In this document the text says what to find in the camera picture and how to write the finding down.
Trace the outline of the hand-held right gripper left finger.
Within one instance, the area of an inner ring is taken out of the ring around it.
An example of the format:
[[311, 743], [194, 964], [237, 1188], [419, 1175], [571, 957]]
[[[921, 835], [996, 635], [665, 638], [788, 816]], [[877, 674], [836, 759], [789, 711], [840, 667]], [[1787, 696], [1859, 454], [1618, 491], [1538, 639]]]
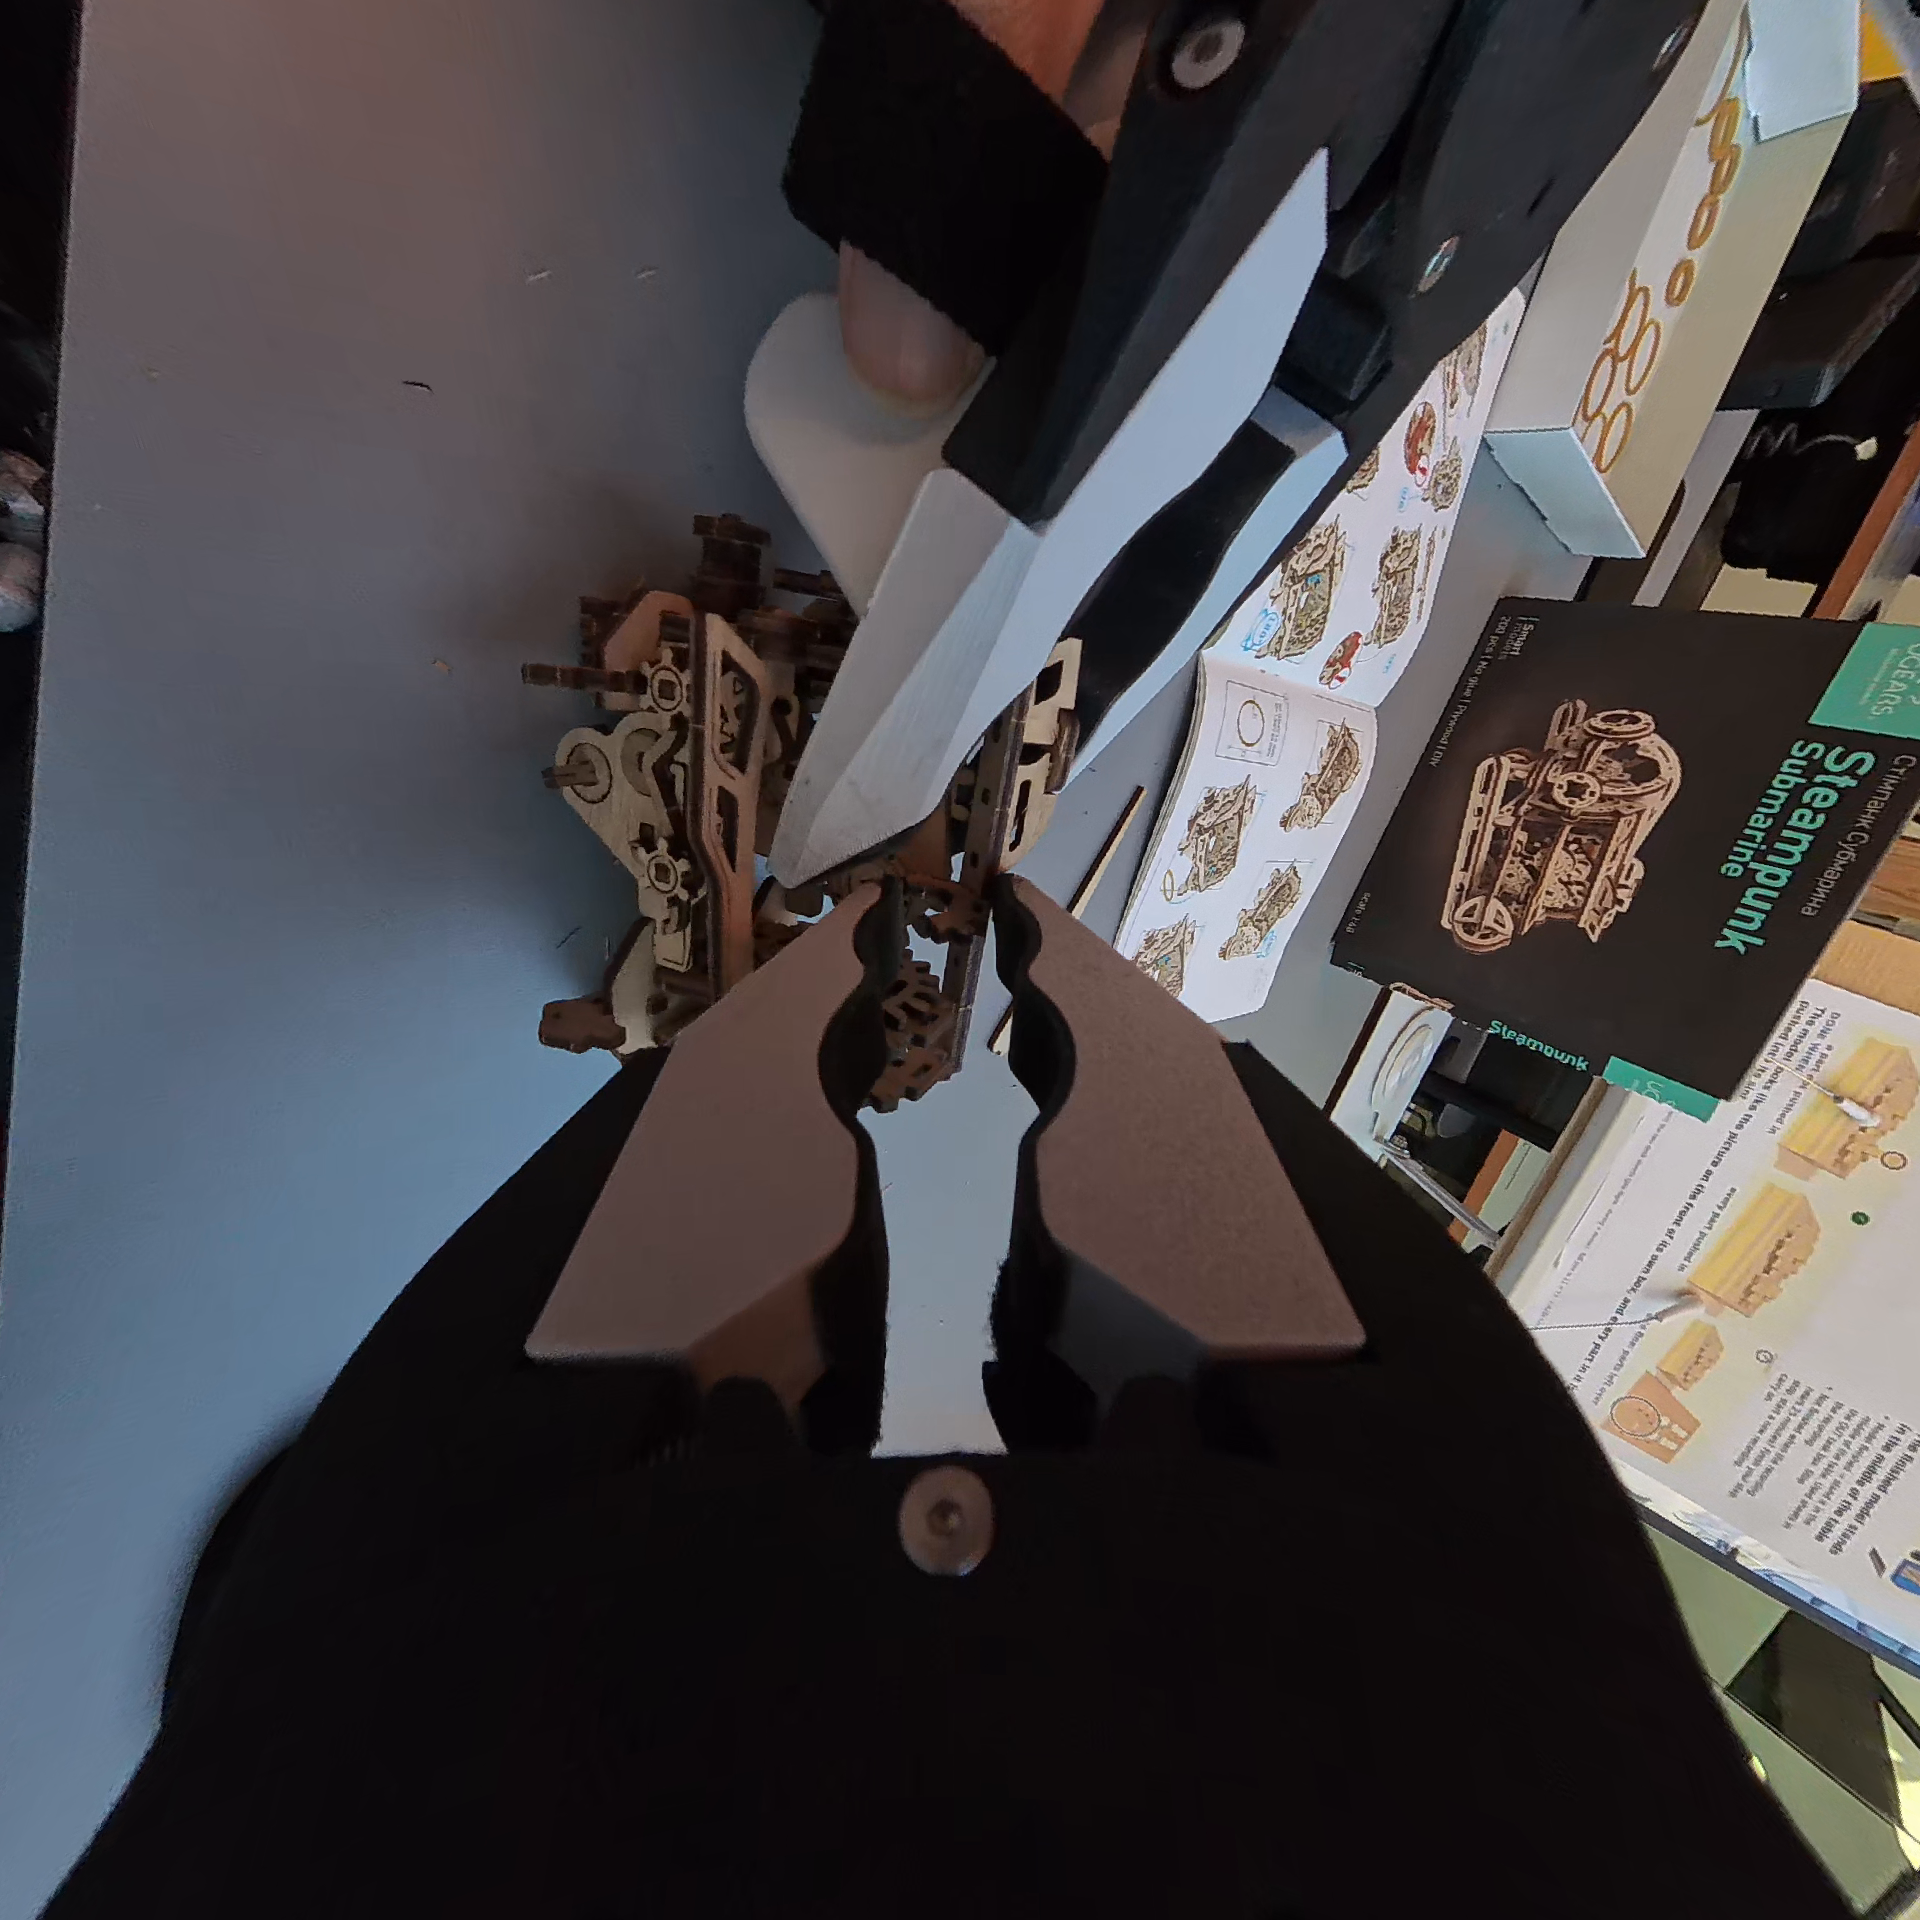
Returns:
[[665, 1050], [521, 1344], [529, 1379], [641, 1393], [663, 1428], [753, 1381], [814, 1455], [874, 1449], [888, 1236], [859, 1115], [901, 944], [901, 884], [859, 881]]

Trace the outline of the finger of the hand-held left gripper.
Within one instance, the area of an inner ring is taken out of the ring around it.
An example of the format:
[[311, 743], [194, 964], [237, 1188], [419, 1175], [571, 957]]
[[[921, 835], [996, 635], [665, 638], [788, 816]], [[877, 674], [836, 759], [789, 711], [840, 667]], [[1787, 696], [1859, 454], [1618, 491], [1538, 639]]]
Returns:
[[1075, 739], [1051, 782], [1125, 730], [1248, 590], [1348, 458], [1341, 431], [1267, 386], [1212, 465], [1151, 513], [1061, 627], [1079, 660]]
[[1325, 251], [1325, 180], [1330, 155], [1311, 155], [1051, 520], [929, 472], [785, 799], [785, 884], [915, 830], [1130, 536], [1252, 421]]

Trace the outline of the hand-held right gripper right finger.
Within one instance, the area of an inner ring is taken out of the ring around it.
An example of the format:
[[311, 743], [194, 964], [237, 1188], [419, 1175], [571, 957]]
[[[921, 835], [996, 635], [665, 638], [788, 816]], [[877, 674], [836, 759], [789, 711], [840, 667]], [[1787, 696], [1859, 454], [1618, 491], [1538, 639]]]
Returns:
[[1133, 1381], [1363, 1356], [1220, 1034], [1018, 874], [994, 925], [1039, 1106], [981, 1373], [1005, 1449], [1091, 1445]]

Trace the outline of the wooden mechanical puzzle model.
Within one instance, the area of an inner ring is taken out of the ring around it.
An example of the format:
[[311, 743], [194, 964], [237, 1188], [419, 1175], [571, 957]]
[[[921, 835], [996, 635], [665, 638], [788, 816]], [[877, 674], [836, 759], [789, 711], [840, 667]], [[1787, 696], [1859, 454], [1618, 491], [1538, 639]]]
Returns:
[[963, 1069], [985, 889], [1040, 835], [1079, 756], [1081, 645], [1051, 647], [921, 827], [788, 889], [769, 840], [847, 663], [853, 601], [828, 572], [769, 564], [769, 536], [740, 515], [694, 515], [693, 533], [702, 557], [685, 590], [583, 598], [580, 660], [521, 667], [526, 686], [589, 692], [607, 711], [560, 739], [541, 782], [637, 889], [599, 989], [550, 1003], [538, 1042], [619, 1057], [670, 1044], [857, 881], [897, 880], [888, 1061], [867, 1094], [890, 1115]]

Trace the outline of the grey desk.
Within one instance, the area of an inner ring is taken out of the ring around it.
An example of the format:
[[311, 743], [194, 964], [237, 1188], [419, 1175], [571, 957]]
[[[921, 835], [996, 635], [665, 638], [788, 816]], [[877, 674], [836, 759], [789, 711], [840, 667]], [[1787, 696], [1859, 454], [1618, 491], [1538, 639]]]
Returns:
[[4, 1280], [4, 1918], [84, 1853], [235, 1487], [607, 1077], [619, 874], [519, 682], [828, 280], [805, 3], [89, 3]]

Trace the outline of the person's left hand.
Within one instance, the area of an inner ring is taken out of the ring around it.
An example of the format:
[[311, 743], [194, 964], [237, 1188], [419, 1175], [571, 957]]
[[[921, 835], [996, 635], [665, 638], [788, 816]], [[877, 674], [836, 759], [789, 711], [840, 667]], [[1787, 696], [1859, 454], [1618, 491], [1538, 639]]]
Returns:
[[[1079, 131], [1112, 155], [1141, 56], [1133, 27], [1108, 20], [1108, 3], [949, 3], [972, 31], [1049, 94]], [[853, 242], [836, 251], [843, 353], [857, 380], [901, 414], [927, 419], [954, 405], [985, 350], [948, 315]]]

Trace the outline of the illustrated instruction booklet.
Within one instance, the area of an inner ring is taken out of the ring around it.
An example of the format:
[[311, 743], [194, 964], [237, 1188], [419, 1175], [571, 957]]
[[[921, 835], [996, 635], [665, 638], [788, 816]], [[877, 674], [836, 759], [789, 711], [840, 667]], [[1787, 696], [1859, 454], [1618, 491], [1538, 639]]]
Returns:
[[1515, 335], [1512, 290], [1198, 655], [1188, 743], [1118, 946], [1204, 1021], [1262, 1007], [1418, 649]]

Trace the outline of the thin pale wooden stick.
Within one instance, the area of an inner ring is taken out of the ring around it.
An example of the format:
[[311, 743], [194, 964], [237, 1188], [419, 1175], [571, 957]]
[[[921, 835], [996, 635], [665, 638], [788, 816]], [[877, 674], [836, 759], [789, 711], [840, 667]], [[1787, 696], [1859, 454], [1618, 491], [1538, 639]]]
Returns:
[[1087, 873], [1079, 880], [1075, 892], [1069, 896], [1069, 906], [1065, 909], [1069, 909], [1069, 915], [1075, 920], [1085, 920], [1085, 915], [1087, 915], [1087, 909], [1091, 909], [1091, 901], [1093, 901], [1102, 874], [1109, 873], [1109, 865], [1112, 865], [1123, 840], [1130, 835], [1130, 830], [1133, 830], [1133, 823], [1141, 816], [1143, 799], [1146, 799], [1146, 788], [1141, 785], [1141, 788], [1133, 788], [1130, 799], [1123, 804], [1118, 823], [1100, 840], [1100, 846], [1096, 846]]

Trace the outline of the black puzzle box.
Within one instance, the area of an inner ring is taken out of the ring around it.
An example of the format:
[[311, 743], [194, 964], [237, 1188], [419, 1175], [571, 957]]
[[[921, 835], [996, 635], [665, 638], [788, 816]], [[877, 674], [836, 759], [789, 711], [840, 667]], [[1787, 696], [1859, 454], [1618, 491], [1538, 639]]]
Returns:
[[1916, 815], [1916, 627], [1503, 598], [1332, 968], [1705, 1115]]

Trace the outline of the white illustrated instruction sheet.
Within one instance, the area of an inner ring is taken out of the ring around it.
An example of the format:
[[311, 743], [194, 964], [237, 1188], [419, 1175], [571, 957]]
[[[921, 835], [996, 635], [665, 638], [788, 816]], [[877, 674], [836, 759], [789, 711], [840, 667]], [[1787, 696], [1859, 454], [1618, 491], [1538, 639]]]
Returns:
[[1512, 1268], [1624, 1482], [1916, 1657], [1916, 1015], [1810, 981], [1711, 1118], [1627, 1092]]

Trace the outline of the dark cloth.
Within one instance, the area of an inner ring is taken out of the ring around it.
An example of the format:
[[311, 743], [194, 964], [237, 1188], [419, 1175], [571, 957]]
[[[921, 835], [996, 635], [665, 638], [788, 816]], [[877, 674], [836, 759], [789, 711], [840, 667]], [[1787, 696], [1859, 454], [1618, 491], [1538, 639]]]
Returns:
[[1826, 586], [1916, 424], [1916, 301], [1817, 408], [1763, 412], [1740, 447], [1722, 561]]

